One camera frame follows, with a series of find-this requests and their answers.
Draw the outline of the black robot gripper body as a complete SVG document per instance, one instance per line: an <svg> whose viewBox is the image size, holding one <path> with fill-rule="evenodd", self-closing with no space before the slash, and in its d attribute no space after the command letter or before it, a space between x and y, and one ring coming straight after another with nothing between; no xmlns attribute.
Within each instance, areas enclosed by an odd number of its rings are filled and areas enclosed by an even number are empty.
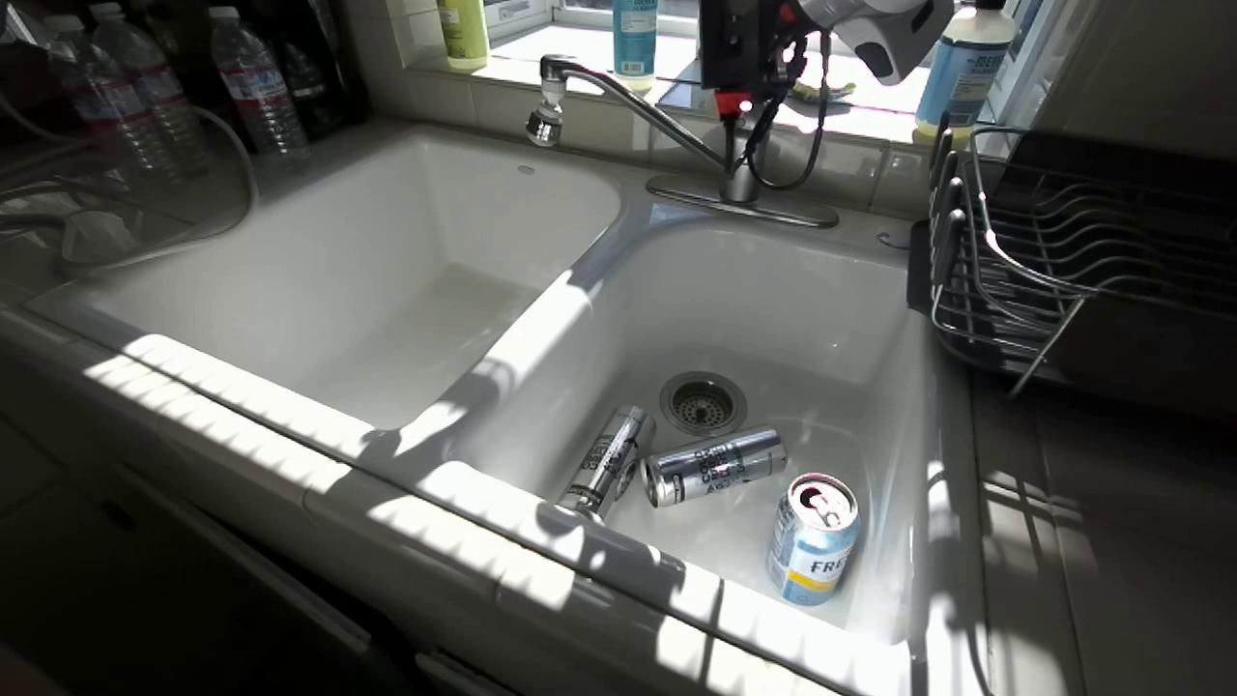
<svg viewBox="0 0 1237 696"><path fill-rule="evenodd" d="M724 119L780 98L805 68L796 0L698 0L698 87Z"/></svg>

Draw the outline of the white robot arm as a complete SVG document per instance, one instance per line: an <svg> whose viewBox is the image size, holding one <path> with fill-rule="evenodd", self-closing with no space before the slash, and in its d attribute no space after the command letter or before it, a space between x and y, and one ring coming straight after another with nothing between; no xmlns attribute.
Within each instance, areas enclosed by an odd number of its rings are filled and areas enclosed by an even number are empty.
<svg viewBox="0 0 1237 696"><path fill-rule="evenodd" d="M812 35L839 35L881 80L903 80L945 38L955 0L698 0L698 80L729 98L785 98Z"/></svg>

